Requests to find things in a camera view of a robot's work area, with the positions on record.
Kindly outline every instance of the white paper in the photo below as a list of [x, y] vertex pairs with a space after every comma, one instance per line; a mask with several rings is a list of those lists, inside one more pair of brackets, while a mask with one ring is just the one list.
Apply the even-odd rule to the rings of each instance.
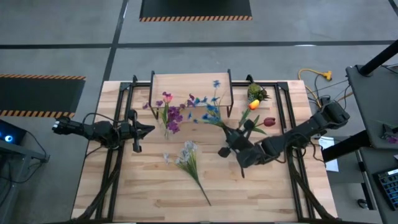
[[[321, 145], [323, 147], [323, 149], [327, 149], [330, 146], [334, 146], [335, 145], [335, 141], [331, 137], [322, 136], [319, 139], [319, 145]], [[337, 159], [333, 159], [332, 161], [327, 162], [326, 163], [326, 170], [327, 171], [338, 172]]]

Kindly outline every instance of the gray floor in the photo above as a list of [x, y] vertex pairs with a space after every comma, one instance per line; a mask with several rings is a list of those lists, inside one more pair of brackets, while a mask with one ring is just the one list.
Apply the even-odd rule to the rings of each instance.
[[[122, 0], [0, 1], [1, 44], [111, 43]], [[120, 43], [227, 41], [394, 40], [398, 17], [388, 0], [252, 0], [253, 21], [138, 22], [141, 1], [130, 0]], [[110, 80], [148, 80], [157, 73], [222, 72], [233, 79], [252, 74], [262, 80], [291, 80], [301, 68], [333, 72], [318, 87], [346, 79], [345, 68], [367, 62], [385, 45], [324, 47], [218, 47], [117, 49]], [[0, 73], [84, 75], [85, 89], [75, 120], [95, 110], [109, 49], [0, 50]], [[398, 57], [388, 63], [398, 63]], [[304, 73], [313, 88], [314, 74]], [[346, 83], [320, 92], [334, 98]], [[354, 97], [347, 100], [349, 123], [330, 136], [363, 130]], [[87, 141], [57, 136], [49, 118], [4, 118], [32, 131], [44, 145], [50, 162], [23, 185], [12, 223], [59, 222], [70, 218]], [[35, 148], [29, 139], [26, 144]], [[377, 213], [356, 207], [360, 187], [331, 182], [339, 217], [379, 222]]]

